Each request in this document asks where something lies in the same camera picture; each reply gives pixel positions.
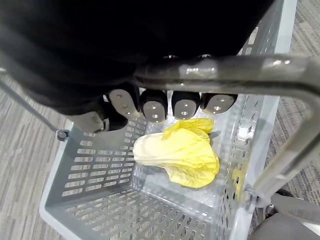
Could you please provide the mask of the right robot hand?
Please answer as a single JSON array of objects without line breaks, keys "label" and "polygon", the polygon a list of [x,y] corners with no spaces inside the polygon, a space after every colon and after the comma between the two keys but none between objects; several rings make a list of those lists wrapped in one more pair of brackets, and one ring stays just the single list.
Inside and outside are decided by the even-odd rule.
[{"label": "right robot hand", "polygon": [[128,120],[103,95],[167,56],[235,56],[270,0],[3,0],[0,64],[36,102],[87,133]]}]

